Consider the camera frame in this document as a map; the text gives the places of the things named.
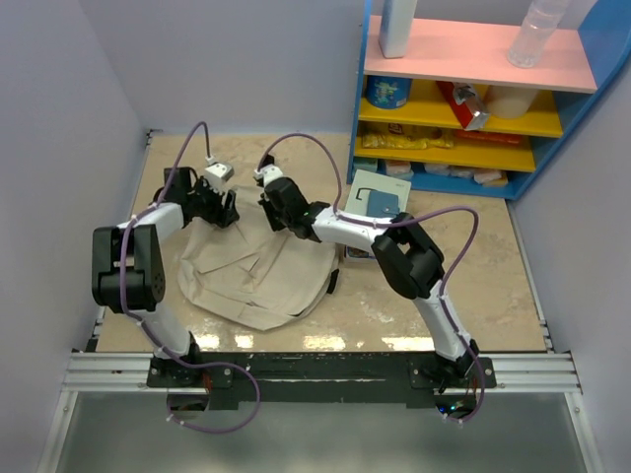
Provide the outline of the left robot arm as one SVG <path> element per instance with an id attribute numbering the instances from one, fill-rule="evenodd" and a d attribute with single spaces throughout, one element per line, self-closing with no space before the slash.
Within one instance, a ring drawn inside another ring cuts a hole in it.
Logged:
<path id="1" fill-rule="evenodd" d="M 149 379 L 167 386 L 211 387 L 191 332 L 164 303 L 167 276 L 161 243 L 195 219 L 224 229 L 239 219 L 236 192 L 225 184 L 231 166 L 215 163 L 202 175 L 188 167 L 166 169 L 165 186 L 130 221 L 99 227 L 92 236 L 92 295 L 114 313 L 133 319 L 153 346 Z"/>

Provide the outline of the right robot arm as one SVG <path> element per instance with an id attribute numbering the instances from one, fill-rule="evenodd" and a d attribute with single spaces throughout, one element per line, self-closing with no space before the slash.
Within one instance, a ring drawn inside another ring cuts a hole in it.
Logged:
<path id="1" fill-rule="evenodd" d="M 259 204 L 273 231 L 289 230 L 300 239 L 336 243 L 371 253 L 389 286 L 411 300 L 423 317 L 439 359 L 442 381 L 463 386 L 474 375 L 484 374 L 476 342 L 457 316 L 447 291 L 452 272 L 445 270 L 445 256 L 407 213 L 370 219 L 336 211 L 324 202 L 308 202 L 298 185 L 281 173 L 254 174 L 263 189 Z"/>

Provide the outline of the blue wallet notebook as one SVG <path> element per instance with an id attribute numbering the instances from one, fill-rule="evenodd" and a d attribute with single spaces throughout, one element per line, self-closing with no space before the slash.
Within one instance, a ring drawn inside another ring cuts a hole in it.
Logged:
<path id="1" fill-rule="evenodd" d="M 400 212 L 396 194 L 371 190 L 367 198 L 366 216 L 372 218 L 393 218 Z"/>

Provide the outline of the beige student backpack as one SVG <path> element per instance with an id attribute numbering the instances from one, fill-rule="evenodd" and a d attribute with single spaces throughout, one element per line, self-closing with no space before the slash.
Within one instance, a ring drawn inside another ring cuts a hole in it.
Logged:
<path id="1" fill-rule="evenodd" d="M 309 315 L 338 269 L 336 246 L 272 231 L 259 189 L 235 191 L 236 222 L 225 229 L 201 219 L 190 224 L 177 273 L 181 292 L 190 303 L 259 331 Z"/>

